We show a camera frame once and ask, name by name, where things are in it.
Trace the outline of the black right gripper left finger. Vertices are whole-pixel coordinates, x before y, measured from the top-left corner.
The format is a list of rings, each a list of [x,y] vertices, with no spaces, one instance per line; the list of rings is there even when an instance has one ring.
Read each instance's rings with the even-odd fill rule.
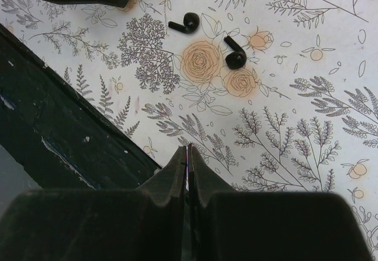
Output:
[[[2,260],[180,260],[187,150],[134,190],[34,190],[1,218]]]

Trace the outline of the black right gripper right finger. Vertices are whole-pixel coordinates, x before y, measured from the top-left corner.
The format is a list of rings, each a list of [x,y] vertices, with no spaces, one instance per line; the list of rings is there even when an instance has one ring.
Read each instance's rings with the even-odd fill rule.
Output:
[[[187,149],[195,260],[371,260],[339,195],[239,192]]]

